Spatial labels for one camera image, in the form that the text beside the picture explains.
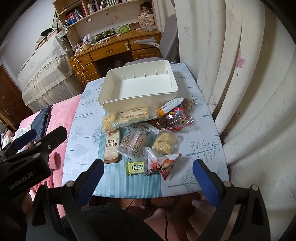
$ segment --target drawer knob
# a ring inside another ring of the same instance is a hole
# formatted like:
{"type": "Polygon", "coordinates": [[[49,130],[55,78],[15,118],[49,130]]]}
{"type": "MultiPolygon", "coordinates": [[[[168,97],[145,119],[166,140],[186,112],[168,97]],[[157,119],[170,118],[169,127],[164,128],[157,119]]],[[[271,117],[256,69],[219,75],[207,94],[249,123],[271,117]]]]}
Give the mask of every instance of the drawer knob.
{"type": "Polygon", "coordinates": [[[126,43],[126,49],[127,49],[127,50],[130,50],[130,48],[128,47],[128,43],[126,43]]]}

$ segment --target chair seat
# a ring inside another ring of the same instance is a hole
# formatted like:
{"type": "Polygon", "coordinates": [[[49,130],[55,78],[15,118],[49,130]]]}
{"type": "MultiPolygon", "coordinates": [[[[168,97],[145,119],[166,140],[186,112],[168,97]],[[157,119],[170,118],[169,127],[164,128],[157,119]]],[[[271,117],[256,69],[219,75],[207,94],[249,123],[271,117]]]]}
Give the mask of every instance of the chair seat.
{"type": "Polygon", "coordinates": [[[131,65],[131,64],[146,63],[146,62],[157,61],[157,60],[163,60],[163,58],[158,58],[158,57],[142,58],[142,59],[135,60],[133,62],[128,62],[124,66],[131,65]]]}

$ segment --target floor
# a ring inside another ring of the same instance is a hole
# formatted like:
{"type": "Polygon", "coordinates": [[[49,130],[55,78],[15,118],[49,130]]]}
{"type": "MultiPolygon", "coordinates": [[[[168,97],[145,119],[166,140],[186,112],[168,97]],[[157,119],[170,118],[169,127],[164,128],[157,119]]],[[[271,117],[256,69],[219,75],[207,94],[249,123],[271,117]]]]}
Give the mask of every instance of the floor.
{"type": "MultiPolygon", "coordinates": [[[[171,210],[171,222],[173,223],[180,241],[188,241],[186,231],[192,227],[188,221],[188,217],[193,213],[194,207],[191,205],[193,199],[197,198],[198,193],[191,193],[186,195],[180,195],[180,200],[172,207],[171,210]]],[[[164,202],[164,198],[151,199],[151,209],[156,210],[164,202]]],[[[127,207],[133,200],[132,199],[118,199],[118,198],[106,198],[93,196],[89,202],[90,206],[104,205],[107,202],[112,202],[121,207],[127,207]]]]}

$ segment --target chair backrest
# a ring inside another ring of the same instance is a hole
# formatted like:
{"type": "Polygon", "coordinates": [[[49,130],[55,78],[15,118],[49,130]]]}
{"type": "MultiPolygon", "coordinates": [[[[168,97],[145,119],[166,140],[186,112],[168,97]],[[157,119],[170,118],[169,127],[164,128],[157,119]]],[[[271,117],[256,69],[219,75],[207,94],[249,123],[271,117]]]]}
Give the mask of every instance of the chair backrest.
{"type": "Polygon", "coordinates": [[[163,31],[163,36],[159,43],[159,49],[163,59],[171,61],[173,50],[176,46],[178,40],[178,26],[177,26],[177,16],[176,14],[171,15],[163,31]]]}

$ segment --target pink blanket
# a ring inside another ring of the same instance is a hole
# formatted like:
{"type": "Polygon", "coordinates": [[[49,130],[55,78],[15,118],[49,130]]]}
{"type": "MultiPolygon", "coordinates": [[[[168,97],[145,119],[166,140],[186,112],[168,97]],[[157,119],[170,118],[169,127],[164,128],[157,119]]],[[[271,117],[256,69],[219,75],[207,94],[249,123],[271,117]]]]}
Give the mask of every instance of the pink blanket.
{"type": "MultiPolygon", "coordinates": [[[[50,119],[46,133],[53,131],[59,126],[63,126],[67,129],[68,136],[67,136],[67,139],[61,145],[59,145],[51,155],[49,155],[49,167],[53,171],[52,171],[52,176],[50,176],[47,180],[48,187],[62,186],[62,175],[63,175],[66,147],[67,147],[69,133],[70,133],[73,119],[74,119],[74,115],[76,113],[80,99],[81,99],[81,95],[77,95],[75,97],[62,101],[60,103],[56,103],[52,106],[51,119],[50,119]]],[[[28,124],[32,123],[38,114],[39,112],[24,119],[21,122],[19,128],[27,128],[28,124]]],[[[41,183],[35,185],[34,187],[32,187],[32,190],[37,191],[37,188],[44,183],[45,181],[42,181],[41,183]]]]}

